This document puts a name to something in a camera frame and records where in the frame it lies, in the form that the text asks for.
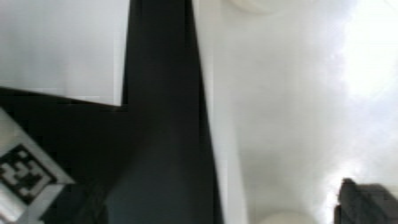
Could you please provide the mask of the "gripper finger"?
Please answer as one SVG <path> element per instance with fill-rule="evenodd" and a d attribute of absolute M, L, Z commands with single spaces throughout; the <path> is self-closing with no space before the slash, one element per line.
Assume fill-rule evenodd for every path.
<path fill-rule="evenodd" d="M 398 198 L 381 184 L 344 179 L 335 224 L 398 224 Z"/>

